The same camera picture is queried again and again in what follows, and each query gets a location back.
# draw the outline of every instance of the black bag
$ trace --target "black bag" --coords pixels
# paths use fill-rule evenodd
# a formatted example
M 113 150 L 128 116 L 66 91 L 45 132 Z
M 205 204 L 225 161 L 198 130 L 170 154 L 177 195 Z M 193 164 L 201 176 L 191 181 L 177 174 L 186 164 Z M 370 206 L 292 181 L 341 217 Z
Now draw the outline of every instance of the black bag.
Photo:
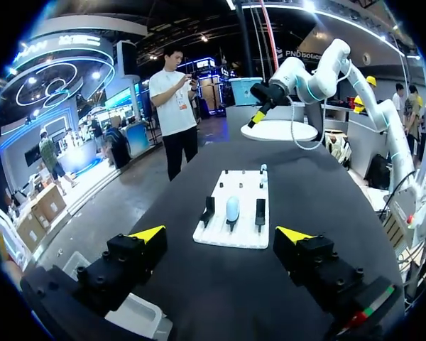
M 364 180 L 367 180 L 369 186 L 378 190 L 387 190 L 390 187 L 390 169 L 388 161 L 377 154 L 372 158 L 368 173 Z

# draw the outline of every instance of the ceiling light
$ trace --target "ceiling light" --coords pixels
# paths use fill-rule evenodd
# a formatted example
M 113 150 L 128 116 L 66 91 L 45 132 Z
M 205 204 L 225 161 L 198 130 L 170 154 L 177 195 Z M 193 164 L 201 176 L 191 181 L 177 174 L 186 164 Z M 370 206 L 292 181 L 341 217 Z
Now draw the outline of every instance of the ceiling light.
M 226 1 L 227 1 L 227 4 L 229 5 L 229 8 L 230 8 L 232 11 L 235 11 L 235 5 L 234 5 L 233 0 L 226 0 Z
M 306 9 L 306 11 L 308 11 L 310 13 L 314 13 L 315 12 L 314 3 L 312 1 L 305 0 L 305 9 Z

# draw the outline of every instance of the cardboard box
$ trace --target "cardboard box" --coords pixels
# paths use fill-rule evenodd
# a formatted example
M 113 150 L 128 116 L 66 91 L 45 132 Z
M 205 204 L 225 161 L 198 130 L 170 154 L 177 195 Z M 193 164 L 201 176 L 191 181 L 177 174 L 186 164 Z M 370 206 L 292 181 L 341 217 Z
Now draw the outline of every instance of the cardboard box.
M 18 235 L 31 252 L 36 250 L 46 234 L 45 229 L 43 229 L 32 212 L 27 212 L 19 218 L 16 229 Z
M 32 202 L 31 210 L 40 224 L 47 229 L 65 207 L 66 203 L 57 186 L 51 183 Z

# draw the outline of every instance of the black cable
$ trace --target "black cable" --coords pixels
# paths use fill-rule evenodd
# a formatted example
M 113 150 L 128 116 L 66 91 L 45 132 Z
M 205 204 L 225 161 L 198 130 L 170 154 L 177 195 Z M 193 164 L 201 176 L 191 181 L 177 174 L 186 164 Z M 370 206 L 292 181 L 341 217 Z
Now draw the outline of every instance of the black cable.
M 394 195 L 396 194 L 396 191 L 399 189 L 399 187 L 404 183 L 404 181 L 406 181 L 408 179 L 409 176 L 415 174 L 415 170 L 408 173 L 404 179 L 402 179 L 399 184 L 395 187 L 395 189 L 393 190 L 393 192 L 390 194 L 390 196 L 388 197 L 388 200 L 386 200 L 385 206 L 383 207 L 383 210 L 381 212 L 381 215 L 378 216 L 378 218 L 381 220 L 383 213 L 386 211 L 386 209 L 388 208 L 388 205 L 390 204 L 391 199 L 393 199 Z

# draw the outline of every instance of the white pegboard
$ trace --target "white pegboard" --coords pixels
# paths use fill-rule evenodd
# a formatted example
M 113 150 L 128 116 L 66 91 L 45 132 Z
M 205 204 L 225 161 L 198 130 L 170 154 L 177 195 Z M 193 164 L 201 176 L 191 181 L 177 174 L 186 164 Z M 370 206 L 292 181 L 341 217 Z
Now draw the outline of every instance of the white pegboard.
M 269 205 L 268 205 L 268 178 L 259 188 L 263 177 L 259 170 L 229 170 L 226 174 L 223 170 L 216 187 L 213 190 L 215 211 L 214 216 L 204 227 L 204 222 L 197 225 L 192 238 L 201 244 L 217 245 L 221 247 L 237 247 L 242 249 L 266 249 L 269 238 Z M 226 224 L 226 204 L 230 197 L 236 196 L 240 202 L 240 215 L 230 232 L 230 226 Z M 265 224 L 260 233 L 256 222 L 256 200 L 265 199 Z

